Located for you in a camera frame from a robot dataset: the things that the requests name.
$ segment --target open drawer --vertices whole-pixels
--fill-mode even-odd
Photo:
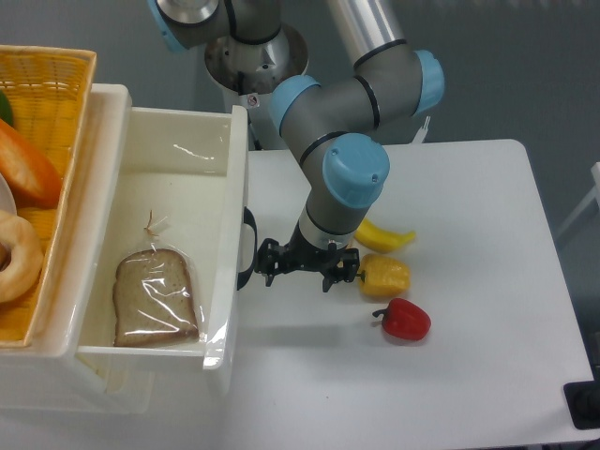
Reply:
[[[0,349],[0,408],[142,412],[160,371],[198,374],[220,398],[231,377],[246,193],[248,117],[131,108],[124,86],[94,84],[49,307],[31,345]],[[120,260],[149,243],[184,253],[200,338],[113,346]]]
[[[77,356],[97,373],[216,369],[231,362],[247,135],[242,108],[232,114],[132,109],[78,341]],[[117,266],[154,245],[175,248],[191,262],[200,337],[171,346],[114,347]]]

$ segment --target bagged bread slice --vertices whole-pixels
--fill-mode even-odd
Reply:
[[[199,337],[186,260],[166,248],[119,263],[112,288],[116,347],[172,345]]]

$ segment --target banana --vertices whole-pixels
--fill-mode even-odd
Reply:
[[[389,232],[377,227],[365,217],[356,230],[354,237],[363,246],[371,250],[389,253],[413,241],[416,232]]]

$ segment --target pepper stem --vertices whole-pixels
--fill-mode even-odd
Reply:
[[[387,308],[386,308],[386,309],[379,309],[379,310],[377,310],[377,311],[375,311],[375,312],[373,313],[373,317],[379,317],[379,316],[381,316],[382,314],[383,314],[383,315],[385,315],[385,312],[386,312],[386,311],[387,311]]]

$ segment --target yellow bell pepper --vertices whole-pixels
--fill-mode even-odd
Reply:
[[[360,262],[358,281],[364,295],[392,297],[411,287],[411,269],[389,256],[368,254]]]

